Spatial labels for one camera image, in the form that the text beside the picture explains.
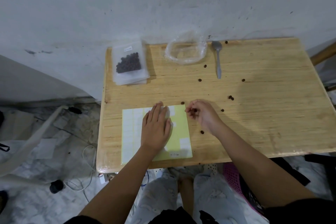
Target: baseboard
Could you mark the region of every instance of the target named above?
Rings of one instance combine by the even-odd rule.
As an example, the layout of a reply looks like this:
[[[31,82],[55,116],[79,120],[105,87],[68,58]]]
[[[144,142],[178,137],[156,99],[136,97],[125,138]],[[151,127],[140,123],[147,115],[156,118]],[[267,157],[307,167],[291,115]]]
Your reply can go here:
[[[63,99],[49,99],[42,101],[32,101],[32,102],[22,102],[16,104],[1,104],[4,107],[21,107],[21,108],[36,108],[36,107],[50,107],[50,106],[61,106],[61,105],[77,105],[77,104],[89,104],[98,103],[98,101],[93,97],[76,97],[76,98],[63,98]]]

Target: plastic pouch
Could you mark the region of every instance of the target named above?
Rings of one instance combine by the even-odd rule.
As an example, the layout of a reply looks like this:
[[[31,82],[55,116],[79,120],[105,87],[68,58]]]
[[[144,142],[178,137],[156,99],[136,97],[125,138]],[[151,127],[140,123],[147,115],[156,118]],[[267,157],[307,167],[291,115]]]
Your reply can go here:
[[[189,31],[167,44],[164,57],[181,65],[191,64],[205,57],[207,47],[207,42],[200,34]]]
[[[116,85],[132,84],[149,78],[141,40],[112,47],[113,81]]]

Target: yellow sticker sheet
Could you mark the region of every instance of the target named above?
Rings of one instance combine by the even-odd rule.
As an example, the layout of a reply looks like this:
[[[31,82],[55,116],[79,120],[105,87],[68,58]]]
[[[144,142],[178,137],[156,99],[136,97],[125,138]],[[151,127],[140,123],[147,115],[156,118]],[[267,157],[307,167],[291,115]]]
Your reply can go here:
[[[166,146],[154,161],[193,156],[185,108],[185,105],[168,106],[166,118],[171,119],[171,134]],[[142,119],[151,109],[148,107],[123,110],[121,164],[126,164],[140,148]]]

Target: wooden tabletop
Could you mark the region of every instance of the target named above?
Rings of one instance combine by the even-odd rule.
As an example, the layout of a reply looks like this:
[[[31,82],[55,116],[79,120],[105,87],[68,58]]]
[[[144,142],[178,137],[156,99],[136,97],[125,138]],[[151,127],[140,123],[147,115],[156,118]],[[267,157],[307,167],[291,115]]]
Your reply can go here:
[[[166,61],[162,57],[166,45],[160,44],[146,46],[147,84],[131,86],[114,84],[111,48],[107,49],[96,162],[100,173],[123,167],[122,109],[150,107],[158,101],[165,105],[210,101],[229,127],[270,158],[336,151],[336,112],[299,39],[222,44],[221,80],[211,43],[206,57],[191,65]],[[188,119],[188,126],[193,157],[152,162],[150,168],[230,161],[215,137],[201,134],[194,120]]]

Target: spoon handle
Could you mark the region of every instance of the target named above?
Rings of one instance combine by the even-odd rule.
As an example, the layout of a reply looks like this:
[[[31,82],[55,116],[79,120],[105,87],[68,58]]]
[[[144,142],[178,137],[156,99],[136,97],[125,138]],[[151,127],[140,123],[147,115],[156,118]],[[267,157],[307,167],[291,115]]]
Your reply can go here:
[[[221,62],[219,61],[219,50],[217,50],[217,78],[220,79],[221,77],[222,77]]]

